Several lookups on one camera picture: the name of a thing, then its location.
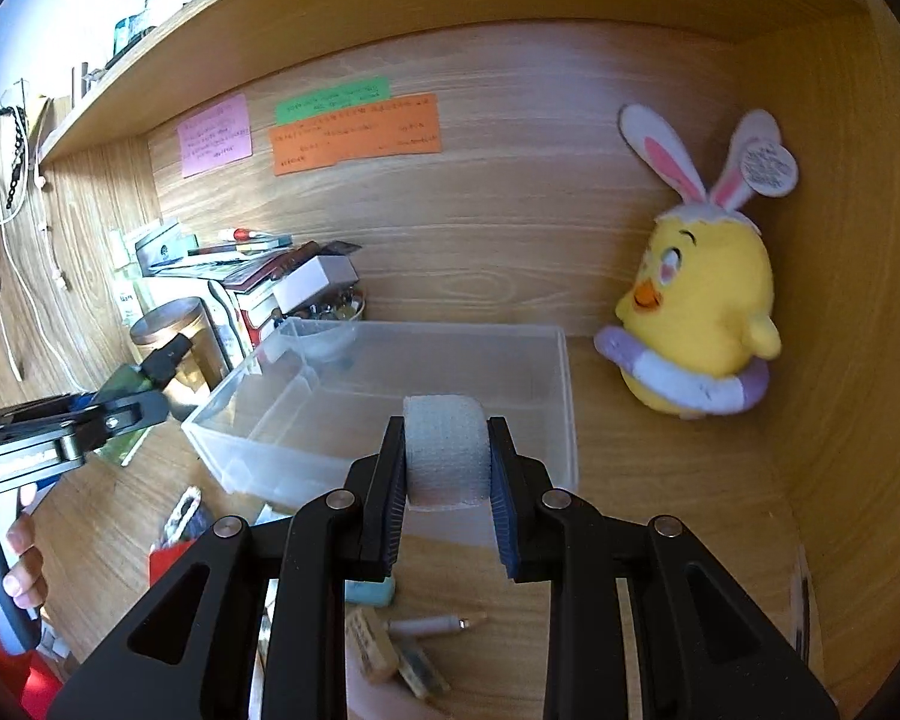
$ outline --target pink sticky note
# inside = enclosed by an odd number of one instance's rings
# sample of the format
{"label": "pink sticky note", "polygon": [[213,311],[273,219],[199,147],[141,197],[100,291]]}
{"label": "pink sticky note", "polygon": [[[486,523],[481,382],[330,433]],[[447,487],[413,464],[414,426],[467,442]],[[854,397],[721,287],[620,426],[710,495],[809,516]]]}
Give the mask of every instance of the pink sticky note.
{"label": "pink sticky note", "polygon": [[180,122],[180,164],[183,177],[250,156],[250,113],[247,98],[233,95],[212,108]]}

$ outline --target green sticky note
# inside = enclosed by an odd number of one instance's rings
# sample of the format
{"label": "green sticky note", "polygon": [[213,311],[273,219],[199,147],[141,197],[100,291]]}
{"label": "green sticky note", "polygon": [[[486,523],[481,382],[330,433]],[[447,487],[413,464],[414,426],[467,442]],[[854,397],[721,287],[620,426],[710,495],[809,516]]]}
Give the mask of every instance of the green sticky note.
{"label": "green sticky note", "polygon": [[376,103],[378,100],[389,100],[389,80],[383,76],[345,83],[284,100],[276,106],[276,124],[292,124],[299,122],[300,119],[350,108],[351,105]]}

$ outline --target round white tag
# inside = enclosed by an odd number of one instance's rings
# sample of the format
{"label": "round white tag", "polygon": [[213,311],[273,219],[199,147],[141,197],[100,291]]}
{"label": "round white tag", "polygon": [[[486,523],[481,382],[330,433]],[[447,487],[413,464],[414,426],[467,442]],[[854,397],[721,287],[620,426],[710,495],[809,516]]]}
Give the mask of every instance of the round white tag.
{"label": "round white tag", "polygon": [[755,140],[744,146],[740,172],[756,194],[783,197],[794,191],[799,178],[797,160],[774,141]]}

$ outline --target roll of white tape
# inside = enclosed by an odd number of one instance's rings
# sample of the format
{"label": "roll of white tape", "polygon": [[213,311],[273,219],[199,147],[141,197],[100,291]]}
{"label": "roll of white tape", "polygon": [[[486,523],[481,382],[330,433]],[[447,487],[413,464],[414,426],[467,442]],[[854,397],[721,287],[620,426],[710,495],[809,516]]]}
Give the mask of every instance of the roll of white tape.
{"label": "roll of white tape", "polygon": [[490,497],[490,435],[479,402],[464,395],[404,398],[407,498],[427,512]]}

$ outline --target silver bolt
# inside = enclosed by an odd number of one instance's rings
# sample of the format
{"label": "silver bolt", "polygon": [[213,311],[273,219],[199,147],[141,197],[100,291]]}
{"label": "silver bolt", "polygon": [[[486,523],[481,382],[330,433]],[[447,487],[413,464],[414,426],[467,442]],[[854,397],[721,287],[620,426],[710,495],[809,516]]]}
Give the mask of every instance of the silver bolt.
{"label": "silver bolt", "polygon": [[540,497],[540,502],[547,507],[547,509],[566,509],[573,498],[570,497],[570,493],[567,493],[566,490],[560,490],[559,488],[553,488],[552,490],[547,490],[546,493]]}
{"label": "silver bolt", "polygon": [[221,517],[213,524],[214,535],[220,538],[236,536],[242,528],[244,524],[240,522],[240,517]]}
{"label": "silver bolt", "polygon": [[357,497],[350,490],[334,490],[327,495],[327,506],[331,509],[349,509]]}
{"label": "silver bolt", "polygon": [[679,536],[683,533],[683,523],[680,522],[677,517],[670,517],[669,514],[664,514],[663,517],[658,517],[653,521],[653,529],[657,531],[660,536],[673,538],[674,536]]}

